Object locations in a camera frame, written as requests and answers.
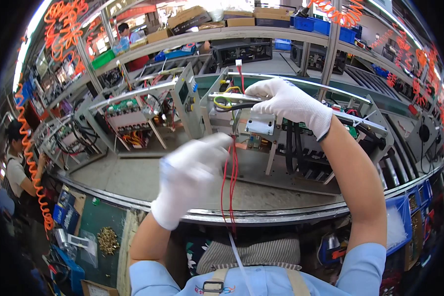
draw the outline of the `beige apron strap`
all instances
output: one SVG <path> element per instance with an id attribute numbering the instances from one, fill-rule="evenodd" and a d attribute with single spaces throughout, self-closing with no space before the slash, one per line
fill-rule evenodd
<path id="1" fill-rule="evenodd" d="M 214 275 L 210 280 L 204 282 L 203 291 L 204 296 L 219 296 L 223 291 L 223 282 L 225 281 L 225 276 L 229 271 L 228 268 L 217 269 L 214 271 Z"/>
<path id="2" fill-rule="evenodd" d="M 299 271 L 286 269 L 286 273 L 288 274 L 288 279 L 291 283 L 291 287 L 293 288 L 293 293 L 295 293 L 295 296 L 311 295 L 308 286 L 304 282 L 304 279 L 302 278 L 302 275 Z"/>

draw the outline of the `worker with black hair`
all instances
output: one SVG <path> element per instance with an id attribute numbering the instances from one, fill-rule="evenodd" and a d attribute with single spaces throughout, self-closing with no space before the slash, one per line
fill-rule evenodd
<path id="1" fill-rule="evenodd" d="M 223 255 L 216 254 L 212 262 L 214 272 L 192 277 L 184 289 L 179 289 L 165 268 L 167 244 L 179 220 L 188 210 L 201 206 L 210 194 L 212 182 L 229 156 L 224 148 L 233 139 L 216 133 L 192 140 L 161 159 L 160 193 L 131 243 L 131 294 L 378 295 L 385 269 L 387 217 L 382 183 L 372 161 L 331 108 L 291 82 L 281 78 L 258 81 L 249 86 L 245 94 L 271 97 L 254 105 L 254 112 L 304 122 L 329 159 L 352 215 L 347 254 L 336 285 L 291 269 L 289 264 L 263 264 L 270 261 L 264 261 L 268 252 L 261 250 L 257 254 L 258 264 L 244 262 L 247 256 L 235 261 L 235 251 L 229 268 L 217 262 Z"/>
<path id="2" fill-rule="evenodd" d="M 128 39 L 130 40 L 130 44 L 135 43 L 138 40 L 140 40 L 143 37 L 145 37 L 143 30 L 140 30 L 140 31 L 138 31 L 136 33 L 130 32 L 130 27 L 128 27 L 127 23 L 121 23 L 118 26 L 118 32 L 119 32 L 120 36 L 128 37 Z"/>
<path id="3" fill-rule="evenodd" d="M 24 134 L 20 133 L 21 127 L 21 122 L 14 119 L 5 131 L 7 135 L 6 170 L 2 187 L 6 189 L 15 204 L 19 205 L 16 209 L 23 211 L 23 213 L 20 213 L 21 215 L 44 224 L 44 217 L 38 203 L 34 183 L 31 180 L 29 166 L 26 163 L 26 158 L 23 157 L 25 147 L 22 144 Z M 42 153 L 39 156 L 35 179 L 41 179 L 45 165 L 46 154 Z M 52 214 L 54 202 L 48 198 L 45 198 L 44 201 L 48 203 L 47 208 Z"/>

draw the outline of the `black apron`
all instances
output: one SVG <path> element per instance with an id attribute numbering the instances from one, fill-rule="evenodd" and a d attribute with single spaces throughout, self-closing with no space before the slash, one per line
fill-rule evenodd
<path id="1" fill-rule="evenodd" d="M 7 159 L 6 162 L 9 163 L 11 159 L 14 158 L 10 157 Z M 30 166 L 26 163 L 25 158 L 23 159 L 21 165 L 24 168 L 24 174 L 28 177 L 28 179 L 31 180 Z M 26 192 L 26 190 L 23 190 L 20 197 L 18 198 L 12 191 L 10 182 L 8 181 L 8 178 L 6 176 L 3 178 L 2 188 L 6 190 L 8 196 L 10 196 L 10 198 L 15 202 L 14 216 L 15 215 L 27 216 L 28 218 L 44 225 L 44 217 L 37 196 L 35 197 L 31 196 L 28 192 Z M 46 205 L 45 207 L 48 208 L 50 210 L 49 213 L 53 215 L 55 203 L 47 197 L 43 198 L 41 201 L 48 203 L 48 205 Z"/>

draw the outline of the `white glove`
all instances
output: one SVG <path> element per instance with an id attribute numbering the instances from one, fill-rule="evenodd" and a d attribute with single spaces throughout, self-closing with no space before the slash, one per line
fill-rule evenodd
<path id="1" fill-rule="evenodd" d="M 272 78 L 249 86 L 246 95 L 271 99 L 255 104 L 253 111 L 276 114 L 293 122 L 304 122 L 321 141 L 331 127 L 332 109 L 314 99 L 288 80 Z"/>
<path id="2" fill-rule="evenodd" d="M 225 133 L 215 133 L 191 140 L 160 160 L 160 193 L 151 213 L 161 227 L 176 229 L 179 219 L 207 198 L 214 176 L 229 157 L 224 147 L 232 141 Z"/>

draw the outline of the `black strap buckle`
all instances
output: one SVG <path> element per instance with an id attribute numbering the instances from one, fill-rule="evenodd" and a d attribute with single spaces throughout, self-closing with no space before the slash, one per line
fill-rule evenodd
<path id="1" fill-rule="evenodd" d="M 219 284 L 221 287 L 218 290 L 210 290 L 210 289 L 206 289 L 205 285 L 206 284 Z M 223 292 L 223 282 L 213 282 L 213 281 L 205 281 L 203 286 L 202 286 L 202 291 L 204 292 L 208 292 L 208 293 L 222 293 Z"/>

